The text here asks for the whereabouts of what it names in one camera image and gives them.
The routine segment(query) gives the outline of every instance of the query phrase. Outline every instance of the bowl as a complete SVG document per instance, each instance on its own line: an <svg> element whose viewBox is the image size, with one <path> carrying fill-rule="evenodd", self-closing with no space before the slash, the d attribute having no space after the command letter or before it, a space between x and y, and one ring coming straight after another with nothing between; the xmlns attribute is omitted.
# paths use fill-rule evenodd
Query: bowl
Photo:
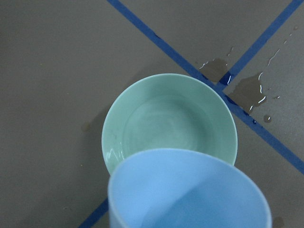
<svg viewBox="0 0 304 228"><path fill-rule="evenodd" d="M146 77L124 90L102 130L111 174L130 155L155 148L198 151L234 164L238 147L233 117L203 82L180 74Z"/></svg>

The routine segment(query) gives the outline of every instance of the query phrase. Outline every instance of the plastic cup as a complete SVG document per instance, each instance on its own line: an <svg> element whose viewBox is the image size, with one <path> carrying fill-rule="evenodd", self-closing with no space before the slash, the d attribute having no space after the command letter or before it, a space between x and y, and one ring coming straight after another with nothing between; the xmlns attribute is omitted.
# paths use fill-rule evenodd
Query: plastic cup
<svg viewBox="0 0 304 228"><path fill-rule="evenodd" d="M160 74L123 91L102 131L102 151L111 174L128 156L156 148L203 152L234 164L237 131L224 101L190 76Z"/></svg>
<svg viewBox="0 0 304 228"><path fill-rule="evenodd" d="M255 183L212 156L178 149L139 152L108 185L111 228L271 228Z"/></svg>

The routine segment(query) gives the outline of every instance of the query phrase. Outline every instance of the gray surface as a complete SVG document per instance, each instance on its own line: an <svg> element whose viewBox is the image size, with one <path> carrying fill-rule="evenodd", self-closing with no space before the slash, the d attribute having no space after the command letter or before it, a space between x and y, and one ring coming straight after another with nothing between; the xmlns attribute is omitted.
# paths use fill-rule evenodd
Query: gray surface
<svg viewBox="0 0 304 228"><path fill-rule="evenodd" d="M215 57L232 66L289 3L123 2L197 68ZM302 159L303 15L302 5L225 90L263 70L273 90L252 115ZM100 135L111 103L143 77L185 72L106 1L2 1L0 50L0 227L77 227L106 198ZM302 227L303 175L235 120L236 166L274 218ZM106 215L94 227L107 225Z"/></svg>

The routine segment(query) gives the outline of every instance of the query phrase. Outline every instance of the blue tape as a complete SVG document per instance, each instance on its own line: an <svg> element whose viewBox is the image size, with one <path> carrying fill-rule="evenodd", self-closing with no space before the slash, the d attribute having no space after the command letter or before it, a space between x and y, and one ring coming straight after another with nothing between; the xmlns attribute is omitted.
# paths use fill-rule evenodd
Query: blue tape
<svg viewBox="0 0 304 228"><path fill-rule="evenodd" d="M108 198L106 198L96 208L92 214L79 226L79 228L90 228L92 227L107 211L109 210Z"/></svg>
<svg viewBox="0 0 304 228"><path fill-rule="evenodd" d="M265 43L275 34L275 32L284 24L292 13L303 3L304 0L293 0L281 14L270 24L263 34L253 43L253 45L243 54L234 66L222 77L218 83L218 88L223 90L227 86L227 77L231 74L230 82L239 74L247 63L256 55L256 53L265 45Z"/></svg>

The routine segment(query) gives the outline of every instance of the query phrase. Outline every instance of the water droplet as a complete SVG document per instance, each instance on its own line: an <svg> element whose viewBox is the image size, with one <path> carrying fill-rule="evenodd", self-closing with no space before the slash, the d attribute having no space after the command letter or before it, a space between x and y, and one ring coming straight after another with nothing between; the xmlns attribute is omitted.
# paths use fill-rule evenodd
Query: water droplet
<svg viewBox="0 0 304 228"><path fill-rule="evenodd" d="M228 95L248 114L253 111L254 107L258 107L266 101L260 82L262 73L242 79L234 91Z"/></svg>
<svg viewBox="0 0 304 228"><path fill-rule="evenodd" d="M234 49L234 46L232 46L232 47L230 48L230 51L227 53L227 56L230 56L230 55L231 55L231 52L233 51L233 49Z"/></svg>
<svg viewBox="0 0 304 228"><path fill-rule="evenodd" d="M265 122L265 123L270 123L270 122L271 122L271 116L269 116L269 115L264 115L264 122Z"/></svg>
<svg viewBox="0 0 304 228"><path fill-rule="evenodd" d="M270 65L271 60L273 60L273 59L276 57L277 53L278 53L280 50L281 50L281 49L278 49L278 50L275 52L275 54L274 54L270 59L268 59L267 66Z"/></svg>
<svg viewBox="0 0 304 228"><path fill-rule="evenodd" d="M91 124L89 122L85 122L82 126L81 126L81 130L83 132L87 132L89 131L91 128Z"/></svg>
<svg viewBox="0 0 304 228"><path fill-rule="evenodd" d="M205 62L199 71L210 81L218 82L227 72L227 62L223 59L215 58Z"/></svg>
<svg viewBox="0 0 304 228"><path fill-rule="evenodd" d="M275 217L272 222L272 228L282 228L284 226L284 220L282 217Z"/></svg>

